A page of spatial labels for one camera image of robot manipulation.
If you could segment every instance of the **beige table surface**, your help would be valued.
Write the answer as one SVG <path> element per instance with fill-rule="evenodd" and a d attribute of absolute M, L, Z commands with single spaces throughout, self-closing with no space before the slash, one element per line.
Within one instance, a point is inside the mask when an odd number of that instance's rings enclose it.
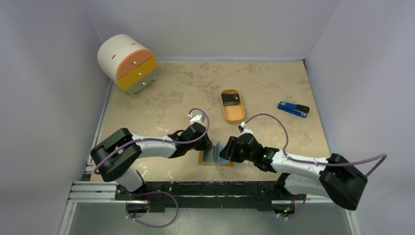
<path fill-rule="evenodd" d="M 329 157 L 320 117 L 317 112 L 307 74 L 302 62 L 209 62 L 159 63 L 157 79 L 130 96 L 117 86 L 110 98 L 101 139 L 119 128 L 131 133 L 161 137 L 189 126 L 188 111 L 198 107 L 210 117 L 209 138 L 213 143 L 226 143 L 238 136 L 237 124 L 223 118 L 220 93 L 237 89 L 245 107 L 245 119 L 257 113 L 269 113 L 286 126 L 290 138 L 287 152 Z M 280 101 L 310 107 L 307 118 L 277 109 Z M 285 135 L 276 121 L 257 117 L 249 123 L 263 146 L 282 148 Z M 234 163 L 233 167 L 198 163 L 199 152 L 185 156 L 138 159 L 133 164 L 147 181 L 272 181 L 279 174 L 262 172 L 252 163 Z M 101 181 L 93 175 L 92 181 Z"/>

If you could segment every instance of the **table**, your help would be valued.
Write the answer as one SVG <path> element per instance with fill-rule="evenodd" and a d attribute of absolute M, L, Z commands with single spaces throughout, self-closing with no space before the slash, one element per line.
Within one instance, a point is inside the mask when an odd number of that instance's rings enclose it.
<path fill-rule="evenodd" d="M 170 62 L 159 63 L 157 79 L 130 96 L 114 86 L 101 139 L 126 127 L 141 136 L 161 137 L 189 126 L 188 111 L 198 107 L 210 118 L 210 140 L 226 143 L 238 136 L 238 125 L 224 121 L 220 93 L 237 89 L 245 119 L 269 113 L 286 126 L 290 138 L 287 152 L 309 157 L 329 157 L 320 117 L 302 61 L 298 62 Z M 310 107 L 307 118 L 277 109 L 280 101 Z M 263 146 L 282 148 L 285 135 L 276 121 L 257 117 L 249 123 Z M 185 156 L 138 159 L 133 164 L 146 181 L 273 181 L 279 174 L 262 172 L 252 163 L 229 166 L 199 164 L 199 152 Z M 91 181 L 102 181 L 92 175 Z"/>

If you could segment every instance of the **white wall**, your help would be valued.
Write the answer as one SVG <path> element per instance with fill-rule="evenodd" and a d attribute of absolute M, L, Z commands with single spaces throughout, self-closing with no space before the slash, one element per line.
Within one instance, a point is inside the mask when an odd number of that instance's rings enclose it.
<path fill-rule="evenodd" d="M 58 232 L 108 87 L 78 0 L 0 1 L 1 234 Z"/>
<path fill-rule="evenodd" d="M 415 230 L 414 22 L 411 0 L 342 0 L 307 64 L 330 150 L 389 155 L 358 208 L 366 235 Z"/>
<path fill-rule="evenodd" d="M 103 40 L 133 36 L 158 59 L 306 58 L 340 0 L 84 0 Z"/>

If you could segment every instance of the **robotic arm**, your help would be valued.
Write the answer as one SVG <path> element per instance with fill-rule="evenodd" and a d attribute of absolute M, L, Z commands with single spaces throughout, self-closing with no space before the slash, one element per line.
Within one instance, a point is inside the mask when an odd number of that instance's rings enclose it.
<path fill-rule="evenodd" d="M 277 184 L 289 193 L 312 194 L 330 198 L 334 203 L 348 210 L 356 210 L 368 182 L 367 177 L 354 166 L 333 167 L 321 164 L 343 164 L 348 161 L 339 154 L 330 158 L 309 158 L 290 154 L 290 160 L 283 151 L 263 147 L 245 123 L 239 126 L 241 134 L 231 136 L 220 157 L 241 163 L 253 162 L 262 171 L 282 173 Z M 307 164 L 310 159 L 315 164 Z"/>
<path fill-rule="evenodd" d="M 206 131 L 203 126 L 205 115 L 191 116 L 190 126 L 186 130 L 179 130 L 164 137 L 143 137 L 131 134 L 127 128 L 121 128 L 106 138 L 91 150 L 91 157 L 99 174 L 105 182 L 116 181 L 129 192 L 140 192 L 145 185 L 141 175 L 130 168 L 138 158 L 165 157 L 176 158 L 183 156 L 187 151 L 209 150 L 212 147 L 207 133 L 197 141 Z M 120 146 L 126 145 L 113 156 L 108 156 Z"/>

